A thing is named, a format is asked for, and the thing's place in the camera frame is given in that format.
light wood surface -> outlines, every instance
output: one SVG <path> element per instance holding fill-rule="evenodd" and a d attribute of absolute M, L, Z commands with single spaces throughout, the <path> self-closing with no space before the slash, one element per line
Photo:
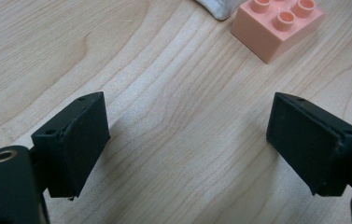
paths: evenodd
<path fill-rule="evenodd" d="M 0 1 L 0 147 L 103 91 L 112 139 L 52 223 L 351 223 L 266 142 L 276 91 L 352 123 L 352 0 L 271 64 L 192 0 Z"/>

pink lego brick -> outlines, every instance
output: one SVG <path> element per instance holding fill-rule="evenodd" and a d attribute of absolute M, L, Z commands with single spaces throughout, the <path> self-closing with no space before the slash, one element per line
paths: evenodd
<path fill-rule="evenodd" d="M 232 34 L 270 63 L 313 33 L 324 17 L 313 0 L 248 0 L 237 10 Z"/>

wooden table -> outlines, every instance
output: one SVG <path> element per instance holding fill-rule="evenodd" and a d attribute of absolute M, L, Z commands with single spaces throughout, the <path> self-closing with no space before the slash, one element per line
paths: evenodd
<path fill-rule="evenodd" d="M 112 139 L 52 223 L 351 223 L 265 140 L 276 91 L 352 124 L 352 0 L 271 64 L 192 0 L 0 1 L 0 147 L 103 91 Z"/>

wood grain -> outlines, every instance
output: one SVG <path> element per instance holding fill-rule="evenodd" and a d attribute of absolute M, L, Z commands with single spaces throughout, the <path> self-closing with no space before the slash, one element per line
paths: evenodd
<path fill-rule="evenodd" d="M 192 0 L 0 1 L 0 147 L 104 91 L 112 139 L 52 223 L 351 223 L 266 142 L 276 91 L 352 123 L 352 0 L 263 63 Z"/>

lego brick stud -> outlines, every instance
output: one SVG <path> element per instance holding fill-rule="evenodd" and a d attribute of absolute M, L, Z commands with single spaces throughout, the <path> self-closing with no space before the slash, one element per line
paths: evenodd
<path fill-rule="evenodd" d="M 237 9 L 231 32 L 270 63 L 312 34 L 324 17 L 313 0 L 248 0 Z"/>

